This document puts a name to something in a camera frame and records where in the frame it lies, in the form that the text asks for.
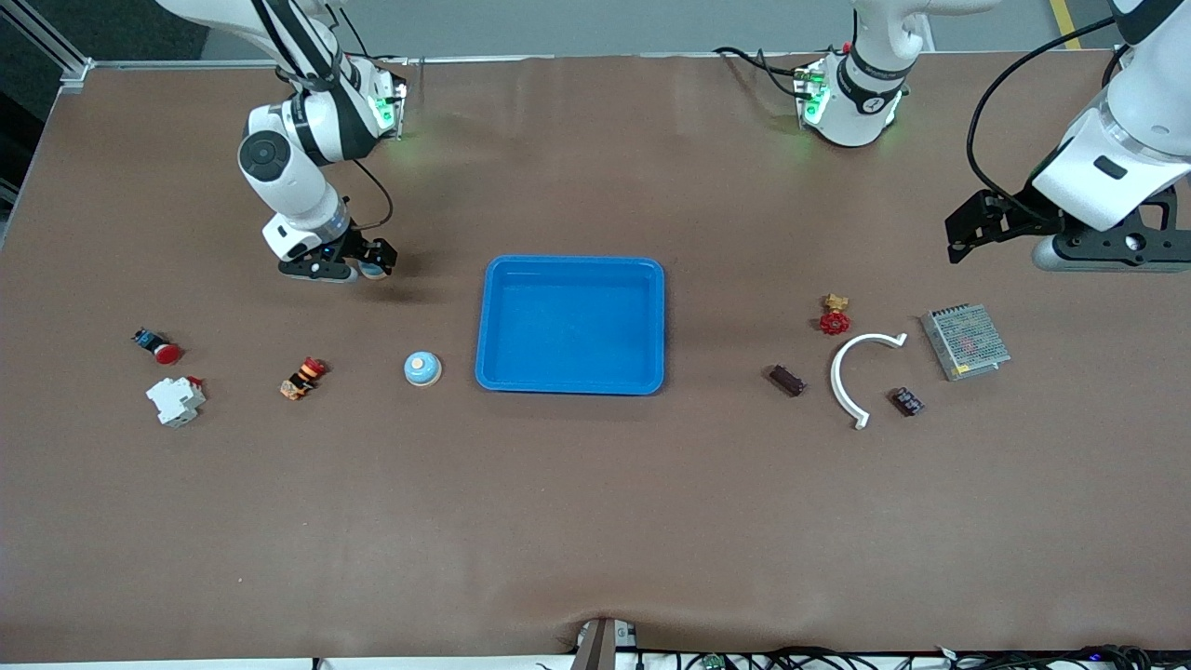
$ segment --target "black cable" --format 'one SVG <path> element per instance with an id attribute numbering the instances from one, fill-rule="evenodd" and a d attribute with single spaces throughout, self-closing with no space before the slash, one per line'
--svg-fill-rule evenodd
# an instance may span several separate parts
<path id="1" fill-rule="evenodd" d="M 682 670 L 682 652 L 680 651 L 671 651 L 668 649 L 637 649 L 637 653 L 656 653 L 661 657 L 673 656 L 674 670 Z"/>
<path id="2" fill-rule="evenodd" d="M 807 656 L 803 660 L 794 662 L 792 658 L 790 658 L 790 656 L 791 655 L 780 655 L 780 653 L 778 656 L 778 658 L 780 658 L 782 660 L 781 666 L 785 668 L 786 670 L 803 670 L 803 668 L 807 663 L 811 663 L 813 660 L 823 660 L 823 659 L 813 657 L 813 656 Z M 843 670 L 843 668 L 841 668 L 838 665 L 836 665 L 836 668 L 838 668 L 840 670 Z"/>
<path id="3" fill-rule="evenodd" d="M 950 668 L 952 668 L 952 670 L 956 670 L 956 669 L 960 668 L 960 663 L 964 663 L 965 660 L 973 660 L 973 659 L 979 659 L 981 662 L 989 662 L 989 660 L 992 660 L 992 657 L 990 657 L 987 655 L 984 655 L 984 653 L 969 653 L 967 656 L 956 656 L 952 660 Z M 964 668 L 961 670 L 968 670 L 968 669 L 975 668 L 975 666 L 977 665 L 969 665 L 968 668 Z"/>
<path id="4" fill-rule="evenodd" d="M 769 81 L 772 81 L 773 84 L 778 87 L 778 90 L 781 90 L 786 95 L 790 95 L 791 98 L 797 98 L 799 100 L 810 100 L 811 99 L 810 93 L 803 93 L 800 90 L 794 90 L 793 88 L 786 88 L 785 86 L 781 84 L 780 81 L 778 81 L 778 77 L 774 76 L 774 74 L 773 74 L 773 68 L 769 67 L 769 61 L 765 60 L 765 51 L 763 50 L 757 49 L 756 50 L 756 57 L 761 61 L 761 67 L 765 68 L 766 74 L 769 75 Z"/>
<path id="5" fill-rule="evenodd" d="M 848 665 L 850 668 L 855 669 L 855 666 L 852 664 L 852 660 L 849 658 L 847 658 L 849 656 L 856 658 L 855 655 L 840 653 L 837 651 L 833 651 L 833 650 L 829 650 L 829 649 L 825 649 L 825 647 L 815 647 L 815 646 L 811 646 L 811 647 L 785 647 L 785 649 L 778 650 L 777 653 L 779 656 L 782 656 L 782 657 L 805 656 L 806 660 L 803 660 L 802 663 L 796 664 L 794 665 L 794 670 L 797 670 L 798 668 L 802 668 L 803 665 L 810 663 L 811 660 L 819 660 L 822 663 L 827 663 L 828 665 L 830 665 L 835 670 L 844 670 L 843 665 L 840 665 L 835 660 L 831 660 L 830 657 L 833 657 L 833 656 L 836 657 L 836 658 L 843 659 L 846 663 L 848 663 Z"/>
<path id="6" fill-rule="evenodd" d="M 1117 46 L 1116 51 L 1112 52 L 1112 57 L 1109 58 L 1108 67 L 1104 68 L 1104 75 L 1100 76 L 1100 88 L 1104 88 L 1105 86 L 1109 84 L 1109 80 L 1112 79 L 1112 70 L 1115 70 L 1116 67 L 1118 64 L 1121 64 L 1121 58 L 1124 56 L 1124 52 L 1128 51 L 1128 50 L 1129 50 L 1129 45 L 1128 44 L 1122 44 L 1121 46 Z"/>
<path id="7" fill-rule="evenodd" d="M 1021 211 L 1025 212 L 1027 214 L 1029 214 L 1030 218 L 1034 218 L 1036 220 L 1045 220 L 1046 219 L 1046 217 L 1043 217 L 1042 214 L 1037 213 L 1036 211 L 1027 207 L 1021 201 L 1018 201 L 1017 198 L 1014 198 L 1012 195 L 1010 195 L 1008 190 L 1005 190 L 1004 188 L 1002 188 L 996 181 L 993 181 L 987 174 L 985 174 L 984 170 L 980 169 L 980 165 L 975 161 L 975 151 L 973 150 L 973 144 L 975 143 L 975 129 L 977 129 L 977 126 L 980 123 L 980 114 L 984 112 L 984 106 L 989 104 L 989 98 L 992 98 L 993 92 L 997 90 L 997 87 L 999 87 L 1002 83 L 1004 83 L 1004 81 L 1006 79 L 1009 79 L 1009 75 L 1011 75 L 1015 71 L 1017 71 L 1018 68 L 1021 68 L 1025 63 L 1033 61 L 1034 58 L 1036 58 L 1041 54 L 1045 54 L 1046 51 L 1049 51 L 1050 49 L 1054 49 L 1055 46 L 1062 44 L 1064 42 L 1067 42 L 1068 39 L 1075 39 L 1077 37 L 1083 37 L 1083 36 L 1087 35 L 1089 32 L 1093 32 L 1093 31 L 1100 30 L 1102 27 L 1110 26 L 1114 23 L 1116 23 L 1116 19 L 1112 18 L 1112 17 L 1108 17 L 1105 19 L 1100 19 L 1100 20 L 1098 20 L 1098 21 L 1096 21 L 1093 24 L 1089 24 L 1089 25 L 1085 25 L 1084 27 L 1073 30 L 1073 31 L 1068 32 L 1067 35 L 1064 35 L 1061 37 L 1056 37 L 1056 38 L 1052 39 L 1050 42 L 1047 42 L 1046 44 L 1043 44 L 1043 45 L 1039 46 L 1037 49 L 1030 51 L 1029 54 L 1025 54 L 1021 58 L 1017 58 L 1016 61 L 1014 61 L 1014 64 L 1011 64 L 1008 68 L 1005 68 L 1005 70 L 1002 71 L 999 75 L 997 75 L 997 79 L 994 79 L 992 81 L 992 83 L 989 84 L 989 89 L 985 90 L 984 95 L 980 96 L 980 101 L 975 104 L 975 109 L 972 112 L 972 123 L 968 125 L 967 145 L 966 145 L 967 158 L 968 158 L 968 167 L 972 168 L 972 173 L 975 174 L 977 179 L 979 179 L 980 181 L 983 181 L 984 184 L 987 186 L 990 190 L 992 190 L 993 193 L 996 193 L 997 195 L 999 195 L 1002 199 L 1004 199 L 1010 205 L 1012 205 L 1012 206 L 1017 207 L 1018 209 L 1021 209 Z M 998 668 L 980 666 L 980 670 L 999 670 L 999 669 Z"/>
<path id="8" fill-rule="evenodd" d="M 393 196 L 388 194 L 388 188 L 385 188 L 385 184 L 381 183 L 380 180 L 376 179 L 376 175 L 373 174 L 370 169 L 366 168 L 363 163 L 361 163 L 356 158 L 351 158 L 351 162 L 356 163 L 356 165 L 360 169 L 364 170 L 364 174 L 368 175 L 368 179 L 372 179 L 373 183 L 375 183 L 376 187 L 380 188 L 380 192 L 385 194 L 385 201 L 388 202 L 388 213 L 385 214 L 385 218 L 378 220 L 376 223 L 369 224 L 369 225 L 356 226 L 356 230 L 372 230 L 373 227 L 380 227 L 380 226 L 385 225 L 386 223 L 388 223 L 388 219 L 393 218 Z"/>
<path id="9" fill-rule="evenodd" d="M 376 56 L 369 56 L 368 54 L 361 54 L 358 51 L 344 51 L 344 54 L 348 56 L 372 58 L 373 61 L 384 61 L 385 58 L 406 58 L 406 56 L 398 56 L 397 54 L 379 54 Z"/>
<path id="10" fill-rule="evenodd" d="M 721 56 L 723 56 L 724 54 L 731 54 L 732 56 L 740 56 L 746 63 L 753 65 L 754 68 L 762 69 L 762 70 L 766 69 L 766 67 L 763 64 L 761 64 L 760 61 L 757 61 L 753 56 L 749 56 L 748 54 L 746 54 L 744 51 L 741 51 L 740 49 L 737 49 L 735 46 L 721 46 L 719 49 L 716 49 L 715 51 L 712 51 L 712 54 L 719 54 Z M 769 69 L 773 70 L 773 74 L 780 74 L 782 76 L 794 76 L 794 70 L 792 70 L 792 69 L 790 69 L 790 70 L 787 70 L 785 68 L 769 68 Z"/>
<path id="11" fill-rule="evenodd" d="M 865 658 L 862 656 L 855 655 L 855 653 L 840 653 L 838 657 L 843 658 L 844 660 L 848 660 L 849 665 L 850 665 L 850 662 L 855 660 L 858 663 L 862 663 L 869 670 L 880 670 L 871 660 L 868 660 L 867 658 Z"/>
<path id="12" fill-rule="evenodd" d="M 1008 653 L 1008 655 L 1005 655 L 1005 656 L 1003 656 L 1000 658 L 992 659 L 989 663 L 983 663 L 980 665 L 974 665 L 974 666 L 968 668 L 966 670 L 1006 670 L 1009 668 L 1028 668 L 1028 666 L 1033 666 L 1033 665 L 1036 665 L 1036 664 L 1042 664 L 1045 666 L 1045 665 L 1049 665 L 1050 663 L 1055 663 L 1055 662 L 1059 662 L 1059 660 L 1071 660 L 1071 659 L 1070 658 L 1065 658 L 1062 656 L 1047 657 L 1047 658 L 1027 658 L 1027 659 L 1022 659 L 1022 658 L 1016 657 L 1014 653 Z"/>
<path id="13" fill-rule="evenodd" d="M 1189 651 L 1155 651 L 1154 668 L 1159 670 L 1191 670 L 1191 652 Z"/>
<path id="14" fill-rule="evenodd" d="M 1149 652 L 1136 646 L 1121 647 L 1121 653 L 1130 665 L 1136 664 L 1137 670 L 1151 670 L 1154 664 L 1149 659 Z"/>
<path id="15" fill-rule="evenodd" d="M 343 14 L 343 20 L 347 21 L 348 27 L 351 29 L 351 35 L 356 36 L 356 43 L 360 44 L 360 50 L 364 52 L 364 57 L 372 58 L 372 56 L 368 55 L 368 48 L 364 46 L 364 40 L 360 39 L 360 31 L 356 30 L 356 24 L 351 23 L 351 17 L 348 15 L 343 7 L 339 7 L 339 13 Z"/>
<path id="16" fill-rule="evenodd" d="M 748 660 L 748 666 L 749 668 L 755 668 L 756 670 L 766 670 L 765 668 L 761 668 L 760 663 L 757 663 L 756 660 L 753 660 L 753 655 L 752 653 L 742 653 L 741 656 L 744 657 L 744 660 Z"/>

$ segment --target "small electronic component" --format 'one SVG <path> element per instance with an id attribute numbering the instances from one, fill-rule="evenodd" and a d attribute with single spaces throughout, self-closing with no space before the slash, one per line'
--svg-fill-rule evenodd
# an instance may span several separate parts
<path id="1" fill-rule="evenodd" d="M 922 414 L 922 411 L 927 409 L 927 406 L 922 405 L 922 401 L 915 397 L 905 387 L 890 392 L 890 402 L 897 406 L 897 409 L 906 417 L 918 417 Z"/>
<path id="2" fill-rule="evenodd" d="M 828 293 L 823 298 L 823 308 L 827 309 L 827 313 L 819 317 L 819 330 L 828 334 L 842 334 L 848 331 L 848 327 L 852 327 L 852 319 L 843 313 L 843 309 L 848 308 L 848 298 Z"/>
<path id="3" fill-rule="evenodd" d="M 132 342 L 142 350 L 151 353 L 152 358 L 157 359 L 157 363 L 162 365 L 173 365 L 177 363 L 177 359 L 182 358 L 181 347 L 172 344 L 152 330 L 144 327 L 137 330 L 137 333 L 132 337 Z"/>
<path id="4" fill-rule="evenodd" d="M 775 365 L 769 370 L 769 380 L 772 380 L 774 384 L 777 384 L 792 399 L 802 396 L 803 392 L 806 390 L 805 382 L 794 377 L 788 370 L 780 365 Z"/>
<path id="5" fill-rule="evenodd" d="M 949 382 L 992 372 L 1009 361 L 984 305 L 956 305 L 923 314 L 921 320 Z"/>
<path id="6" fill-rule="evenodd" d="M 170 428 L 189 424 L 199 415 L 198 407 L 207 402 L 202 395 L 202 381 L 197 377 L 167 377 L 145 392 L 145 397 L 157 407 L 157 421 Z"/>
<path id="7" fill-rule="evenodd" d="M 303 362 L 301 369 L 291 375 L 289 380 L 282 382 L 278 390 L 291 401 L 300 401 L 306 395 L 306 392 L 318 388 L 314 381 L 325 374 L 326 365 L 323 362 L 307 358 Z"/>

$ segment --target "red button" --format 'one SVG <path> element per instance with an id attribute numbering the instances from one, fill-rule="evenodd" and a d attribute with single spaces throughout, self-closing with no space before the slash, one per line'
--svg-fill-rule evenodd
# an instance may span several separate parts
<path id="1" fill-rule="evenodd" d="M 152 353 L 157 363 L 162 365 L 172 365 L 177 363 L 177 359 L 182 358 L 182 349 L 177 345 L 162 345 L 157 347 L 157 351 Z"/>

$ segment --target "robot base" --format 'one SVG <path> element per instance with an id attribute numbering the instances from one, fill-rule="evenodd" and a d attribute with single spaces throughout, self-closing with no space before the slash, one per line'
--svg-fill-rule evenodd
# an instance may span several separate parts
<path id="1" fill-rule="evenodd" d="M 360 70 L 360 93 L 373 105 L 381 137 L 400 138 L 409 92 L 405 79 L 378 68 L 366 58 L 349 56 L 348 60 Z"/>
<path id="2" fill-rule="evenodd" d="M 806 65 L 804 79 L 794 81 L 794 90 L 811 96 L 809 100 L 798 100 L 798 119 L 804 127 L 816 130 L 828 142 L 841 146 L 863 146 L 893 123 L 902 93 L 881 113 L 860 113 L 856 105 L 841 92 L 836 73 L 843 60 L 844 56 L 831 54 Z"/>

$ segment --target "black bracket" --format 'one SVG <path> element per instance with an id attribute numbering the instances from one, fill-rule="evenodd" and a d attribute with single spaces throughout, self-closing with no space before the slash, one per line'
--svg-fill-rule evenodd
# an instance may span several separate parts
<path id="1" fill-rule="evenodd" d="M 947 255 L 958 263 L 972 249 L 1022 234 L 1054 234 L 1053 250 L 1064 259 L 1123 263 L 1140 268 L 1148 262 L 1191 264 L 1191 230 L 1176 228 L 1174 187 L 1154 193 L 1117 225 L 1100 232 L 1066 215 L 1045 195 L 1027 186 L 1014 195 L 1041 214 L 1036 218 L 992 190 L 979 190 L 947 217 Z M 1159 227 L 1142 220 L 1145 207 L 1161 212 Z"/>
<path id="2" fill-rule="evenodd" d="M 947 255 L 953 264 L 990 242 L 1022 234 L 1054 234 L 1065 227 L 1059 207 L 1034 188 L 1027 187 L 1014 198 L 1043 218 L 1030 215 L 989 189 L 977 190 L 947 217 Z"/>
<path id="3" fill-rule="evenodd" d="M 1149 227 L 1142 207 L 1156 207 L 1161 225 Z M 1054 238 L 1052 249 L 1068 261 L 1121 262 L 1141 267 L 1148 262 L 1191 263 L 1191 230 L 1176 230 L 1178 201 L 1174 188 L 1159 190 L 1124 219 L 1100 232 L 1084 224 L 1068 226 Z"/>
<path id="4" fill-rule="evenodd" d="M 279 262 L 278 269 L 281 274 L 300 278 L 348 281 L 351 278 L 353 267 L 344 261 L 355 258 L 379 265 L 386 275 L 392 274 L 393 265 L 397 264 L 397 249 L 385 239 L 364 239 L 354 225 L 353 223 L 347 232 L 311 249 L 300 258 Z"/>

